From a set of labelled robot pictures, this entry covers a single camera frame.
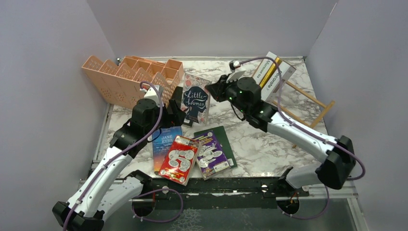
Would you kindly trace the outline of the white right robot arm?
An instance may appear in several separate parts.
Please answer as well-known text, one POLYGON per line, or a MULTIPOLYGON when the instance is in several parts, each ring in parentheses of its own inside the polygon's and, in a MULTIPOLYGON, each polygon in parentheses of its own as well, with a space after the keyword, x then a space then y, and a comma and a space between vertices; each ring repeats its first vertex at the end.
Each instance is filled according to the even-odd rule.
POLYGON ((290 119, 278 108, 261 99, 261 88, 250 77, 232 82, 222 75, 213 84, 205 86, 217 102, 228 101, 244 115, 254 128, 284 138, 311 154, 318 164, 289 168, 279 178, 278 191, 291 195, 303 186, 323 184, 339 190, 356 165, 352 141, 342 136, 335 138, 321 134, 296 120, 290 119))

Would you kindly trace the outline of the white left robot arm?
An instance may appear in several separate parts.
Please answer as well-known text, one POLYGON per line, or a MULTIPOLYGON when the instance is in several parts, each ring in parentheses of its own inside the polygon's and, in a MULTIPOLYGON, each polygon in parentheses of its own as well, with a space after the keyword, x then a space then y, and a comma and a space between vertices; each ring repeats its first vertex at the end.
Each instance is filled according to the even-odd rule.
POLYGON ((174 99, 167 104, 151 99, 138 100, 131 118, 113 134, 105 156, 85 183, 66 202, 54 205, 52 212, 63 230, 100 231, 110 215, 128 200, 148 196, 152 177, 140 170, 125 176, 118 188, 109 189, 156 130, 180 126, 185 116, 174 99))

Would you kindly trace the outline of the brown Decorate Furniture book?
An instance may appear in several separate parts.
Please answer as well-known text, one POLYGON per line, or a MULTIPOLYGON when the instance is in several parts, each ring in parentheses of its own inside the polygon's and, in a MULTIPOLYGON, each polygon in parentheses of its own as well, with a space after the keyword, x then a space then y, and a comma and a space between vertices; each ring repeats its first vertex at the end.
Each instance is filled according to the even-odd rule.
POLYGON ((277 96, 279 89, 293 75, 296 69, 288 63, 282 61, 267 84, 261 90, 261 99, 271 102, 277 96))

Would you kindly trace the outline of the white Afternoon Tea book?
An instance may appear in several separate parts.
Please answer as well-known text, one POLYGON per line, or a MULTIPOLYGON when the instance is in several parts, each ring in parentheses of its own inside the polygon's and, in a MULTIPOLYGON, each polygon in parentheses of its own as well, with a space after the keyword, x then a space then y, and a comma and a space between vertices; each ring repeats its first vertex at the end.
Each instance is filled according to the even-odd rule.
POLYGON ((268 58, 263 59, 261 61, 261 63, 259 64, 259 66, 257 67, 257 69, 255 70, 255 72, 253 73, 253 75, 252 75, 252 78, 255 80, 256 84, 261 83, 262 79, 265 77, 268 70, 274 64, 274 62, 271 59, 275 60, 277 58, 277 55, 275 55, 274 53, 269 51, 266 54, 266 57, 269 57, 270 59, 268 59, 268 58))

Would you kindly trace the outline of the Little Women book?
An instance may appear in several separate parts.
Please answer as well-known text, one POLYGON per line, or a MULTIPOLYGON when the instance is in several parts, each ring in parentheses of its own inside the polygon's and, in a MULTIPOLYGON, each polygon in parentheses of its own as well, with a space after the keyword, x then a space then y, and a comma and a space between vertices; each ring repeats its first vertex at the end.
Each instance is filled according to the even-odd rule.
POLYGON ((185 74, 181 110, 185 119, 198 124, 207 124, 211 95, 205 89, 212 81, 192 74, 185 74))

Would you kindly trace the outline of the yellow Little Prince book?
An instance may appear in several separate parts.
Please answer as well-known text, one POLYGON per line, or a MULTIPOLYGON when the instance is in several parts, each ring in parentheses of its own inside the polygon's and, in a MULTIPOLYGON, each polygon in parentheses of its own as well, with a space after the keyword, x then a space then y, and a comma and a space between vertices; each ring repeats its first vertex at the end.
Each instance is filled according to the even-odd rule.
POLYGON ((272 75, 274 74, 274 72, 277 70, 277 68, 279 67, 281 63, 282 63, 282 60, 280 59, 280 57, 276 57, 275 63, 272 64, 272 66, 270 67, 270 69, 268 70, 268 72, 266 73, 266 75, 263 77, 263 79, 261 80, 259 84, 261 88, 263 88, 267 84, 267 82, 272 77, 272 75))

